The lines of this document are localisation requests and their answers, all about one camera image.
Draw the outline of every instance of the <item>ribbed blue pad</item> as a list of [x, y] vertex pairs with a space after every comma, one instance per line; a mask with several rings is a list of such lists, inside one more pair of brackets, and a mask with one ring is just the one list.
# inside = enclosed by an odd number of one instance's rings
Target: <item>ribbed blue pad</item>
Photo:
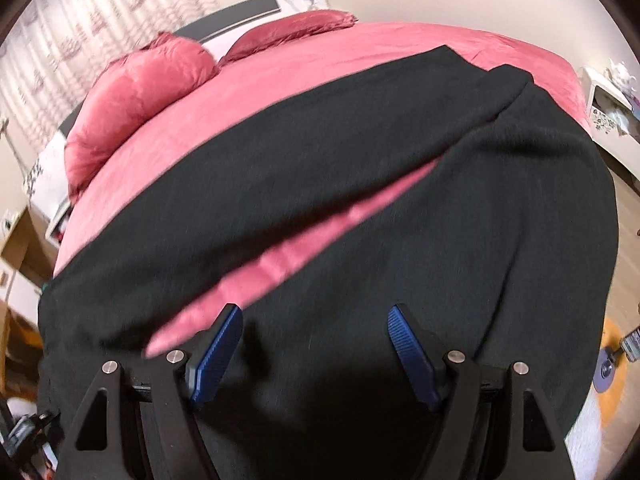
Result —
[[236, 306], [226, 318], [220, 332], [200, 361], [196, 370], [191, 402], [201, 406], [216, 396], [222, 376], [225, 374], [226, 367], [228, 367], [241, 337], [242, 310]]
[[387, 327], [391, 342], [414, 389], [415, 396], [430, 410], [436, 410], [441, 399], [435, 386], [433, 366], [424, 354], [411, 327], [395, 305], [389, 311]]

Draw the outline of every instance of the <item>purple disc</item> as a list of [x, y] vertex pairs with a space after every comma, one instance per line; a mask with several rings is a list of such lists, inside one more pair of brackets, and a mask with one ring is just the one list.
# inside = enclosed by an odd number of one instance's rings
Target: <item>purple disc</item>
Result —
[[593, 374], [593, 387], [599, 394], [606, 392], [613, 384], [613, 377], [616, 376], [616, 367], [609, 358], [610, 351], [601, 348], [598, 354], [598, 364]]

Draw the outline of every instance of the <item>wooden floor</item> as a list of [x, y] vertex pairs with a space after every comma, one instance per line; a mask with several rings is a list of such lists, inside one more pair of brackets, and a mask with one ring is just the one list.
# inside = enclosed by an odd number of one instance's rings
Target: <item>wooden floor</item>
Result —
[[[616, 186], [620, 241], [613, 275], [607, 316], [624, 334], [640, 325], [640, 195], [629, 172], [606, 153], [603, 154]], [[640, 362], [630, 364], [622, 401], [615, 417], [603, 433], [602, 452], [596, 480], [604, 480], [640, 425]]]

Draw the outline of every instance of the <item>gray headboard panel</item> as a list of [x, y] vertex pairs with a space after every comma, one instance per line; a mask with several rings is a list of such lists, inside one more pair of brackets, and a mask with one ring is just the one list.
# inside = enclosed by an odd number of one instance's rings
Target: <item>gray headboard panel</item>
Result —
[[[183, 28], [179, 28], [174, 34], [204, 43], [228, 30], [232, 30], [233, 28], [252, 22], [263, 16], [274, 14], [279, 12], [279, 10], [280, 7], [276, 0], [247, 0], [212, 12]], [[62, 124], [60, 124], [59, 129], [65, 137], [68, 137], [69, 131], [71, 131], [71, 128], [76, 122], [80, 108], [82, 108], [82, 102], [80, 102], [66, 119], [62, 121]]]

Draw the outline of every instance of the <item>pillow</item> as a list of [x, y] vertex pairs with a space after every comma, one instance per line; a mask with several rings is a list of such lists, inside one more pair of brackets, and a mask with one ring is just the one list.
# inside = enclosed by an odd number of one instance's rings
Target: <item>pillow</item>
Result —
[[342, 10], [308, 10], [248, 30], [232, 45], [220, 65], [237, 61], [287, 41], [353, 27], [358, 19]]
[[142, 124], [219, 72], [199, 43], [168, 32], [110, 63], [89, 90], [66, 142], [71, 203]]

